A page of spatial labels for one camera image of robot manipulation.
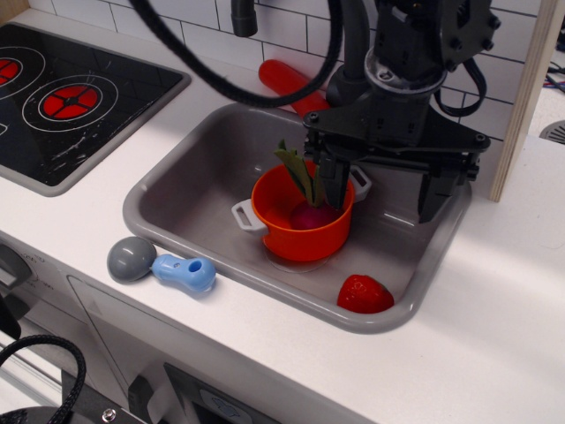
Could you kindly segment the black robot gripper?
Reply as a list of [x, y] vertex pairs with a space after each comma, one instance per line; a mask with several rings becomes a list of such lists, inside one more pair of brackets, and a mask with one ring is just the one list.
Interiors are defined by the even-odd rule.
[[319, 165], [327, 203], [343, 206], [350, 167], [367, 162], [422, 175], [418, 221], [431, 222], [478, 175], [491, 145], [482, 132], [436, 112], [423, 97], [370, 93], [352, 104], [306, 114], [308, 152]]

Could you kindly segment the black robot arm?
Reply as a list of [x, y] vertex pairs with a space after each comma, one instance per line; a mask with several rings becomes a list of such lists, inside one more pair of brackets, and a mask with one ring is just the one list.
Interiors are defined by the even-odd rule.
[[328, 82], [328, 108], [305, 116], [306, 150], [327, 203], [343, 205], [353, 163], [418, 172], [418, 217], [432, 221], [458, 186], [476, 179], [489, 138], [460, 123], [478, 104], [442, 102], [447, 76], [463, 67], [486, 95], [475, 56], [493, 46], [500, 20], [487, 1], [379, 1], [370, 22], [360, 1], [331, 19], [344, 62]]

